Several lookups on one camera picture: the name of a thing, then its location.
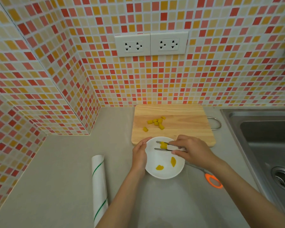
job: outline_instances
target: drain strainer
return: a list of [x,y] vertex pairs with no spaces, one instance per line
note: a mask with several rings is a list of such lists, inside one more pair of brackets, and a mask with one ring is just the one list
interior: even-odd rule
[[271,170],[271,175],[274,181],[285,190],[285,168],[284,167],[274,167]]

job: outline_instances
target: gray countertop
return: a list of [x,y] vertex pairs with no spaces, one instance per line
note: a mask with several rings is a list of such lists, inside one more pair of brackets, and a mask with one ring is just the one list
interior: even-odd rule
[[[212,151],[257,189],[220,108],[204,109],[222,122]],[[0,209],[0,227],[93,227],[91,157],[105,156],[111,202],[131,167],[133,116],[134,108],[102,108],[90,136],[48,136]],[[185,165],[168,180],[146,174],[129,227],[249,226],[224,188]]]

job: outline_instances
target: person's left arm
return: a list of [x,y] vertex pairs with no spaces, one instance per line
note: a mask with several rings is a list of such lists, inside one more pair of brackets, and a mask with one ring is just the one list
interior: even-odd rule
[[125,228],[131,218],[135,204],[138,185],[145,175],[147,164],[146,142],[151,137],[141,140],[133,148],[132,167],[121,187],[119,188],[111,205],[100,219],[96,228]]

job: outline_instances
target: white roll with green stripe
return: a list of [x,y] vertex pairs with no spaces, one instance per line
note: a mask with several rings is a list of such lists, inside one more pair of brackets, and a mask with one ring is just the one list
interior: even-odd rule
[[103,155],[92,157],[94,227],[109,207],[104,167]]

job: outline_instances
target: person's left hand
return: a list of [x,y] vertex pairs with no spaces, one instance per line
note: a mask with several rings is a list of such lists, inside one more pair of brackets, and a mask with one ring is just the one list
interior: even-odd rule
[[151,138],[152,137],[148,137],[141,140],[132,150],[133,158],[131,171],[138,173],[140,177],[145,175],[145,167],[147,164],[147,154],[145,152],[145,148],[147,147],[146,142]]

